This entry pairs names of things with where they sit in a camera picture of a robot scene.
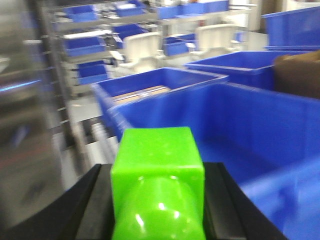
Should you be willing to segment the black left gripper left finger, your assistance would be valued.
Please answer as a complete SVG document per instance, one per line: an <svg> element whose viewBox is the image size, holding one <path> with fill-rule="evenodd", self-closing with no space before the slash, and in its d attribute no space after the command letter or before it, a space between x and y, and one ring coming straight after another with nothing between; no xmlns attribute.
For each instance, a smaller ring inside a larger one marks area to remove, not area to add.
<svg viewBox="0 0 320 240"><path fill-rule="evenodd" d="M110 240L115 219L111 164L96 164L61 197L6 230L2 240Z"/></svg>

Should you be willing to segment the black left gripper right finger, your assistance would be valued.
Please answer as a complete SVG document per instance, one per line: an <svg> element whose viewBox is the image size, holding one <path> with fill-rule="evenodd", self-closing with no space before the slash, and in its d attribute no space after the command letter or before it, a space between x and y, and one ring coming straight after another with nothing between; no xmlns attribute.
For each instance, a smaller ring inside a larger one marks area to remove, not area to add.
<svg viewBox="0 0 320 240"><path fill-rule="evenodd" d="M207 240L286 240L221 162L205 162L203 226Z"/></svg>

